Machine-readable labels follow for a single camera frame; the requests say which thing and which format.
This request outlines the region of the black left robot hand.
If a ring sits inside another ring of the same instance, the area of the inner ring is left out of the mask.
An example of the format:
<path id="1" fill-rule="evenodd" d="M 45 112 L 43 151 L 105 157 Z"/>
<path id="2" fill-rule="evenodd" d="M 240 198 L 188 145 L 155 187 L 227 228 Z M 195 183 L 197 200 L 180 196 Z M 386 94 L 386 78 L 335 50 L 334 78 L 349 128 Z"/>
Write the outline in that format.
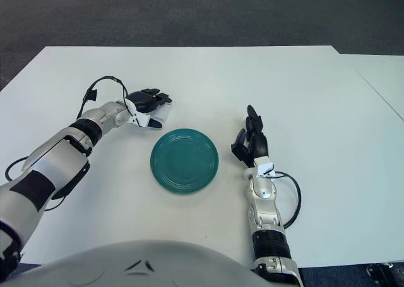
<path id="1" fill-rule="evenodd" d="M 171 111 L 172 99 L 159 89 L 144 89 L 125 98 L 128 122 L 139 127 L 161 129 Z"/>

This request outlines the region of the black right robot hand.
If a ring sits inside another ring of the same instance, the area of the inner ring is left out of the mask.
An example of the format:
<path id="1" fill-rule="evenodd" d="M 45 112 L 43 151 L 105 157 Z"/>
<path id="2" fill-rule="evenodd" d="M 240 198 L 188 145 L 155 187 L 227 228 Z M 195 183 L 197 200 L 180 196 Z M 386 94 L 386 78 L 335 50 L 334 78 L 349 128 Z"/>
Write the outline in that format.
<path id="1" fill-rule="evenodd" d="M 251 168 L 256 158 L 269 156 L 268 142 L 263 133 L 262 118 L 252 105 L 247 106 L 245 124 L 230 147 L 234 156 Z"/>

